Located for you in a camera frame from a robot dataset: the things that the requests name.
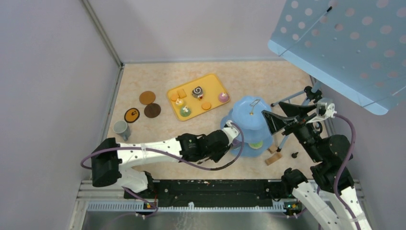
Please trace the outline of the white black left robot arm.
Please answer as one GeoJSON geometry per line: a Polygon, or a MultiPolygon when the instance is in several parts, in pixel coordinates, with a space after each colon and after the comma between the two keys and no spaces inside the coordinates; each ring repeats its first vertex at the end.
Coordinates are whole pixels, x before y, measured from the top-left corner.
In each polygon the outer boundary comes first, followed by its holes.
{"type": "Polygon", "coordinates": [[[127,144],[105,139],[91,154],[92,185],[126,187],[142,198],[153,194],[152,177],[133,167],[156,162],[183,162],[196,166],[202,160],[218,162],[232,147],[239,131],[224,127],[208,135],[182,134],[168,140],[127,144]]]}

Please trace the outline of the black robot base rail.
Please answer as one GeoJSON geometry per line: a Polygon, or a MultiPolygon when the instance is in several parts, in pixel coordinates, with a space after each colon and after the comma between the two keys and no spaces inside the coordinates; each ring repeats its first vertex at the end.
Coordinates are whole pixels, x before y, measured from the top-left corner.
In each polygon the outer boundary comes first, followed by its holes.
{"type": "Polygon", "coordinates": [[[159,180],[137,193],[158,207],[271,207],[290,199],[281,180],[159,180]]]}

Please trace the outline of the green frosted donut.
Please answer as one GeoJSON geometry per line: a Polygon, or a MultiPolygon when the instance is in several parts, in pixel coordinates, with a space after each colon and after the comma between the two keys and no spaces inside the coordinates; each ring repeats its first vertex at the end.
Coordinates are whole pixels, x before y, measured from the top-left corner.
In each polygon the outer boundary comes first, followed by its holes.
{"type": "Polygon", "coordinates": [[[248,144],[252,149],[260,149],[263,146],[263,141],[257,142],[257,143],[249,143],[248,144]]]}

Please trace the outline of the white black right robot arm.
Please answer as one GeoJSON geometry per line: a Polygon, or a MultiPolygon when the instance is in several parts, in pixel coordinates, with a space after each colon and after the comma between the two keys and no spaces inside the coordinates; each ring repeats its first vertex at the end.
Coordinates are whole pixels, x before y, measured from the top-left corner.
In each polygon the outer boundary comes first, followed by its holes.
{"type": "Polygon", "coordinates": [[[354,180],[347,169],[352,158],[356,132],[351,128],[351,139],[345,135],[322,138],[314,123],[337,117],[335,105],[330,99],[321,99],[313,105],[295,105],[280,102],[286,116],[263,110],[271,134],[281,131],[293,134],[306,153],[316,163],[310,168],[312,177],[330,201],[328,206],[298,169],[287,169],[282,176],[281,192],[295,197],[325,230],[370,230],[371,226],[359,204],[354,180]]]}

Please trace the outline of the metal food tongs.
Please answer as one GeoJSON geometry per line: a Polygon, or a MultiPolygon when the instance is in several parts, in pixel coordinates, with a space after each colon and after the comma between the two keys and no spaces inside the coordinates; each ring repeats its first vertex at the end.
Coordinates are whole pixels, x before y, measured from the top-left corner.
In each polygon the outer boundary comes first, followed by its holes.
{"type": "Polygon", "coordinates": [[[203,148],[203,158],[198,161],[198,164],[202,164],[206,161],[214,161],[218,163],[225,154],[231,150],[234,145],[228,141],[210,141],[207,142],[203,148]]]}

